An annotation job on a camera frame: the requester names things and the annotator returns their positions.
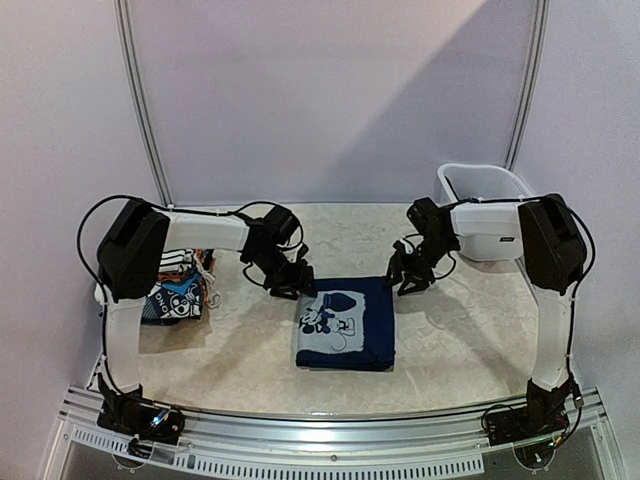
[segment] folded clothes pile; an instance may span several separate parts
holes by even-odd
[[[175,325],[182,319],[199,319],[205,304],[217,306],[220,295],[214,289],[213,263],[213,250],[163,253],[158,281],[147,296],[142,323]]]
[[[318,297],[296,310],[296,365],[384,371],[395,359],[391,288],[384,277],[316,280]]]

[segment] mickey mouse graphic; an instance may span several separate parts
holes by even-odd
[[[336,347],[332,346],[332,348],[336,351],[344,350],[347,346],[345,337],[353,337],[356,334],[355,322],[353,318],[347,318],[346,320],[338,318],[333,312],[346,312],[355,307],[355,305],[356,301],[344,293],[325,293],[322,298],[322,305],[318,310],[307,308],[302,317],[300,317],[302,333],[338,334],[342,342]]]

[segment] vertical metal post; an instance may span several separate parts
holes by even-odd
[[[538,77],[538,70],[540,68],[540,57],[542,55],[542,45],[544,43],[544,32],[547,24],[548,11],[549,0],[537,0],[536,15],[531,32],[529,53],[527,55],[527,66],[520,93],[520,104],[518,105],[516,122],[513,127],[513,132],[511,133],[509,150],[507,151],[507,157],[504,162],[504,167],[508,170],[513,170],[515,167],[516,158],[524,137],[527,117],[529,116],[529,110],[531,109],[531,101],[533,99],[536,78]]]
[[[153,136],[151,128],[151,120],[147,109],[147,102],[140,80],[140,70],[138,68],[138,60],[136,58],[136,50],[133,41],[133,33],[131,29],[131,16],[129,14],[129,5],[127,0],[115,0],[116,19],[118,21],[118,30],[120,31],[120,43],[122,44],[122,53],[124,56],[125,70],[129,79],[129,87],[131,88],[131,97],[142,134],[142,142],[147,152],[147,159],[151,167],[151,173],[160,195],[160,200],[165,205],[173,202],[169,183],[160,160],[158,147]]]

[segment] white wall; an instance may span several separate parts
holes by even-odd
[[[640,478],[640,3],[551,3],[516,173],[558,191],[598,255],[581,287],[575,354],[598,386],[629,478]]]
[[[111,193],[157,196],[113,10],[111,0],[0,7],[0,478],[36,477],[64,393],[99,351],[74,251],[83,213]],[[90,225],[91,260],[112,218]]]
[[[403,201],[502,164],[533,0],[136,0],[177,204]]]

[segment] gray partition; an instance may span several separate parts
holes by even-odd
[[[408,201],[442,163],[504,165],[537,6],[129,2],[165,199]]]

